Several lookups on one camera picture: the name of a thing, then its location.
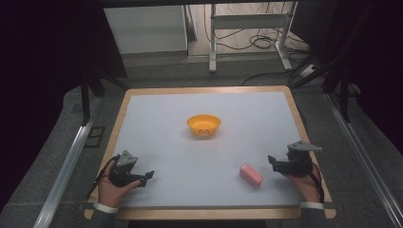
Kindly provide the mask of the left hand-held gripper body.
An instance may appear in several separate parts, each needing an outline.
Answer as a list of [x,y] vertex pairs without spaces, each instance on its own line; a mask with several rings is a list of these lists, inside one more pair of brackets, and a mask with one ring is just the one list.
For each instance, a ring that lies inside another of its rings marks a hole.
[[114,164],[112,165],[108,178],[118,187],[124,187],[133,181],[140,181],[140,187],[146,186],[146,175],[134,175],[131,173],[138,158],[132,156],[128,151],[118,154],[113,157]]

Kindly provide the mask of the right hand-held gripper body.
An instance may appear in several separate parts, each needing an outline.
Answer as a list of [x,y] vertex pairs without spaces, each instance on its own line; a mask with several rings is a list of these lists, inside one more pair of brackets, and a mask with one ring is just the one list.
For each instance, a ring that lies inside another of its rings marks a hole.
[[293,142],[287,145],[287,161],[276,161],[275,171],[284,175],[305,177],[313,170],[311,151],[321,151],[322,148],[305,141]]

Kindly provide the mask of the pink rectangular block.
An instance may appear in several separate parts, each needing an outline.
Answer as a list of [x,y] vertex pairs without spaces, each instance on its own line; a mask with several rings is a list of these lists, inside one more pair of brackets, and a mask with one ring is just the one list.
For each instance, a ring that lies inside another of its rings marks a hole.
[[263,181],[262,175],[247,163],[240,167],[240,176],[255,188],[259,188]]

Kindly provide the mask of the orange plastic bowl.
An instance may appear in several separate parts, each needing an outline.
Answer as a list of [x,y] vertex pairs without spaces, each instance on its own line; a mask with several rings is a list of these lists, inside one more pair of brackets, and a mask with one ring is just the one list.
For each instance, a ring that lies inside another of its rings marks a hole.
[[186,123],[194,136],[210,137],[216,134],[217,129],[221,125],[221,120],[214,115],[200,114],[190,117]]

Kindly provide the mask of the person's left hand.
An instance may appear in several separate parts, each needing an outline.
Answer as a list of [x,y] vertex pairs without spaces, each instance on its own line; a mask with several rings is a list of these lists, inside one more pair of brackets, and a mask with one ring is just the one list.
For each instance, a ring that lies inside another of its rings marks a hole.
[[103,176],[98,183],[98,202],[104,206],[117,208],[120,206],[122,198],[131,190],[140,185],[139,180],[135,180],[130,184],[119,187],[114,185],[109,179],[109,173],[115,161],[112,161],[106,168]]

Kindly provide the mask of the person's right hand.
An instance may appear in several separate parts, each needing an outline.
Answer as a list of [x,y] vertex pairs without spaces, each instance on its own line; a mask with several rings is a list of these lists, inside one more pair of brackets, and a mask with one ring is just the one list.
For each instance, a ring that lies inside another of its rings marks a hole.
[[302,196],[303,203],[320,203],[320,194],[317,190],[315,181],[309,177],[295,177],[291,175],[286,175],[296,187],[298,192]]

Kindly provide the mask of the white table mat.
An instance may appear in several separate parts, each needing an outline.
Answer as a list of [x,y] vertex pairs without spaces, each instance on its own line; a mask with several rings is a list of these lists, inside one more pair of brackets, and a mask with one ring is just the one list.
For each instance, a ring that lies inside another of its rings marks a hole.
[[[187,126],[195,115],[214,115],[214,136],[196,137]],[[134,173],[155,171],[145,187],[131,191],[124,207],[255,207],[300,202],[293,183],[275,172],[272,156],[286,160],[287,145],[299,141],[282,92],[132,96],[115,152],[138,158]],[[247,163],[263,181],[253,187],[240,176]]]

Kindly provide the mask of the black metal stand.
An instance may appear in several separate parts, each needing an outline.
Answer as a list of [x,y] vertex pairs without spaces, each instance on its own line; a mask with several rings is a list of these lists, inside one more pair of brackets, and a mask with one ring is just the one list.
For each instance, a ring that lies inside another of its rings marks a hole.
[[312,73],[295,82],[295,78],[299,75],[302,69],[308,64],[309,61],[313,59],[314,54],[311,54],[299,64],[299,66],[295,69],[295,72],[290,75],[288,86],[290,88],[299,88],[306,85],[308,82],[313,81],[319,76],[326,75],[321,85],[321,89],[324,93],[333,93],[337,87],[339,88],[338,111],[343,120],[348,123],[350,121],[348,114],[348,100],[351,95],[349,90],[350,82],[348,68],[345,57],[337,56],[334,60],[320,66]]
[[92,73],[83,72],[81,75],[81,97],[82,97],[82,109],[83,109],[83,120],[82,126],[86,126],[91,118],[90,114],[90,104],[89,104],[89,92],[92,92],[96,98],[101,98],[105,95],[106,89],[101,82],[105,79],[117,87],[123,90],[129,90],[130,86],[117,78],[114,78],[100,70],[95,70]]

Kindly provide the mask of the white power strip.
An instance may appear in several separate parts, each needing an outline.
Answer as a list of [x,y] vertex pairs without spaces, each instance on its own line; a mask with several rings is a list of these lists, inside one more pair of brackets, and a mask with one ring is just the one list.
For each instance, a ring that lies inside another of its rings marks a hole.
[[305,77],[309,76],[310,74],[312,74],[316,69],[317,69],[317,66],[315,66],[315,65],[308,65],[305,69],[303,69],[303,70],[300,72],[300,76],[301,76],[302,78],[305,78]]

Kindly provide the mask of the white cabinet panel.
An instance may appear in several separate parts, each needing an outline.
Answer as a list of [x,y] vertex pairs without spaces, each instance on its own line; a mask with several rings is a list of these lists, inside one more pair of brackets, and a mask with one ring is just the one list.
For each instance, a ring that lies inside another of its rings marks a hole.
[[183,6],[104,9],[121,54],[187,50]]

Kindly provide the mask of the aluminium rail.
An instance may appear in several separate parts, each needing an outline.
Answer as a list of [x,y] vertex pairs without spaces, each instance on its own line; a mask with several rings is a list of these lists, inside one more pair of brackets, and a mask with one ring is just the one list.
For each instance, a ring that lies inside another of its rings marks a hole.
[[374,163],[371,161],[367,150],[356,135],[352,125],[345,120],[339,111],[340,104],[332,94],[324,94],[324,97],[330,104],[338,124],[346,135],[349,144],[355,152],[358,162],[362,166],[373,189],[378,195],[378,198],[380,199],[382,206],[392,221],[394,228],[403,228],[403,210],[401,209],[389,186],[376,170]]
[[42,210],[32,228],[49,228],[51,225],[52,219],[54,218],[61,198],[67,188],[67,184],[73,173],[74,167],[84,148],[86,138],[94,123],[101,101],[101,98],[95,98],[91,102],[89,107],[89,120],[85,125],[82,125],[79,128],[74,141],[68,150],[67,156],[63,165],[61,166],[58,176],[53,183]]

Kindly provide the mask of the white metal desk frame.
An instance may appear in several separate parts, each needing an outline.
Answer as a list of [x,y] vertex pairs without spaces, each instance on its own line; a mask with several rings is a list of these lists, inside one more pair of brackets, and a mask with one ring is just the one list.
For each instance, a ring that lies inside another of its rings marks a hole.
[[211,5],[210,10],[210,49],[209,49],[209,71],[217,71],[216,53],[216,31],[222,29],[279,29],[281,35],[275,42],[278,56],[286,70],[292,68],[291,63],[285,53],[285,40],[294,17],[297,2],[294,1],[285,13],[260,13],[260,14],[235,14],[217,15],[216,5]]

